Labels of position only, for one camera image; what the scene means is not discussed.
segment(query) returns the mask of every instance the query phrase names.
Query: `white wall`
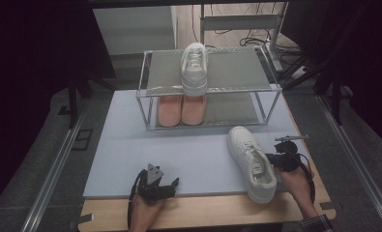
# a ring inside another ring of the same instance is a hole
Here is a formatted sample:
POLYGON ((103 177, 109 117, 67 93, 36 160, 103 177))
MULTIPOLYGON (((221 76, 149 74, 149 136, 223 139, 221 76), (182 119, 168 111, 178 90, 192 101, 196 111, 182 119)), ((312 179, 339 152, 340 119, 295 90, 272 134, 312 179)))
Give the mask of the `white wall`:
POLYGON ((171 7, 95 9, 94 15, 109 55, 175 49, 171 7))

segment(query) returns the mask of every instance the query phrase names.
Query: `person's arm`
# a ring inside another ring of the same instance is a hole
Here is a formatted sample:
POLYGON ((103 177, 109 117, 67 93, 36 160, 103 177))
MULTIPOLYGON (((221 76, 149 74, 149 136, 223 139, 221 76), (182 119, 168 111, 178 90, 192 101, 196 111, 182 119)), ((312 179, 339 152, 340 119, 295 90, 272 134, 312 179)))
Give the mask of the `person's arm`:
POLYGON ((152 204, 147 203, 138 194, 133 199, 132 219, 130 232, 145 232, 147 231, 160 212, 164 201, 159 200, 152 204))
POLYGON ((308 232, 333 232, 333 226, 326 216, 320 216, 313 206, 310 198, 310 186, 305 172, 298 167, 291 172, 283 172, 275 168, 283 179, 286 188, 292 194, 303 215, 300 225, 308 232))

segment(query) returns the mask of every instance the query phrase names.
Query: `orange slipper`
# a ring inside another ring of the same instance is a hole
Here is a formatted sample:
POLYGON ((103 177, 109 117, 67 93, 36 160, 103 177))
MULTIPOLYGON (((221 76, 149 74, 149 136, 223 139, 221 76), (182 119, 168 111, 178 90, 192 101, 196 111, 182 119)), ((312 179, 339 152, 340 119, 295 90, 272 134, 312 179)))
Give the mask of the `orange slipper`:
POLYGON ((164 96, 158 100, 158 119, 163 127, 173 127, 181 121, 182 96, 164 96))
POLYGON ((198 125, 205 117, 207 96, 184 96, 182 102, 182 122, 187 125, 198 125))

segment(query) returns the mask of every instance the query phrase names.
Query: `shoe rack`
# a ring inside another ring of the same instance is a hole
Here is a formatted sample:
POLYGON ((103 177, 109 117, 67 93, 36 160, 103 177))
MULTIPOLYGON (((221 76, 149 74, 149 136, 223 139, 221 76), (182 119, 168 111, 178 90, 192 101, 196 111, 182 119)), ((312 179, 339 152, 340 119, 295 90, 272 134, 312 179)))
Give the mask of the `shoe rack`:
POLYGON ((281 93, 261 46, 215 47, 208 50, 208 91, 201 124, 180 122, 163 127, 158 100, 183 96, 181 57, 184 50, 149 50, 144 59, 136 99, 147 130, 265 126, 281 93))

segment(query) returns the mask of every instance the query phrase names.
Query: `shoe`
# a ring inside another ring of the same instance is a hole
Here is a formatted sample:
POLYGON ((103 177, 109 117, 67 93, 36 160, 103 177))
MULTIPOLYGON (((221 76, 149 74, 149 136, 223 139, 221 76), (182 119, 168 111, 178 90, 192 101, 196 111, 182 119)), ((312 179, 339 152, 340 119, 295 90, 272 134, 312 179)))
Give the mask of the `shoe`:
POLYGON ((277 179, 269 160, 250 131, 243 127, 231 129, 227 146, 242 169, 250 199, 256 203, 270 202, 275 195, 277 179))
POLYGON ((182 122, 187 125, 199 125, 205 118, 207 96, 184 96, 182 101, 182 122))
POLYGON ((174 127, 181 121, 182 96, 163 96, 158 100, 158 121, 163 127, 174 127))
POLYGON ((202 96, 208 89, 208 52, 202 43, 191 43, 181 62, 182 87, 188 96, 202 96))

